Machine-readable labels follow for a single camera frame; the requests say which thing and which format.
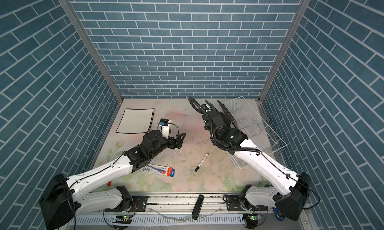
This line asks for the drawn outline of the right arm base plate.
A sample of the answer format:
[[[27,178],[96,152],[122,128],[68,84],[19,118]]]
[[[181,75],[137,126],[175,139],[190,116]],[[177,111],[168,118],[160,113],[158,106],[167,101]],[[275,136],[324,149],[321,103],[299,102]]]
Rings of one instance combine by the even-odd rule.
[[[266,206],[253,206],[252,204],[248,203],[245,198],[240,198],[238,195],[223,195],[223,201],[226,204],[228,212],[263,212],[267,210]]]

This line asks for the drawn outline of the dark patterned plate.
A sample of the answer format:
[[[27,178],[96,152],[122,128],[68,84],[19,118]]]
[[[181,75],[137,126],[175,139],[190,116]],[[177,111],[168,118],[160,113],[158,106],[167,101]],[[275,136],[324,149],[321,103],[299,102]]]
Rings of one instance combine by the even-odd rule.
[[[217,110],[215,108],[215,106],[213,104],[211,104],[209,101],[207,101],[206,99],[205,99],[205,102],[206,102],[207,108],[209,108],[211,110],[215,110],[215,111]]]

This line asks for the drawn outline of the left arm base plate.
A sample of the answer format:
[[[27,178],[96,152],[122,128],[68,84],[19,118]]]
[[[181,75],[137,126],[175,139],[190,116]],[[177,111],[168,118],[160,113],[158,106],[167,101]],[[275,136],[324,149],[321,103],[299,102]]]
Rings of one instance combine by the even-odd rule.
[[[129,199],[123,199],[122,202],[114,209],[104,209],[107,213],[118,212],[145,212],[148,196],[133,196]]]

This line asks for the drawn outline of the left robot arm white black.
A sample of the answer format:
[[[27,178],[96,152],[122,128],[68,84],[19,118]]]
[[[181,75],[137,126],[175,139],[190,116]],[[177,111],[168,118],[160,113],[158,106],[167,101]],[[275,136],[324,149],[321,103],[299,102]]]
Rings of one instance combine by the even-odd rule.
[[[94,189],[140,170],[166,148],[181,148],[185,136],[165,138],[161,131],[152,130],[143,136],[141,144],[105,165],[70,177],[63,174],[52,177],[39,200],[46,228],[59,229],[81,214],[101,209],[108,212],[132,209],[134,202],[126,187],[100,193]]]

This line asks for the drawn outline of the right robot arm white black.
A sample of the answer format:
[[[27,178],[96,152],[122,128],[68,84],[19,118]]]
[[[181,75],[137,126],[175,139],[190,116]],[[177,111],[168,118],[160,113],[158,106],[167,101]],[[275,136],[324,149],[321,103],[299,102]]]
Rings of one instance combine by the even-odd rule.
[[[242,208],[273,207],[284,217],[297,221],[310,195],[311,177],[289,170],[262,152],[245,133],[230,127],[229,118],[212,104],[206,102],[195,110],[202,115],[213,145],[243,160],[272,184],[270,188],[245,186],[239,194]]]

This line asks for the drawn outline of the white square plate black rim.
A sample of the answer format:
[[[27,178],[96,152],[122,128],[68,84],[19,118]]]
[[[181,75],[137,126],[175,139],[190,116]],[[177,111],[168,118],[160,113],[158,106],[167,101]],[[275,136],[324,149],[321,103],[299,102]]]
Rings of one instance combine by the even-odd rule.
[[[144,134],[150,131],[154,108],[134,109],[126,108],[116,130],[118,134]]]

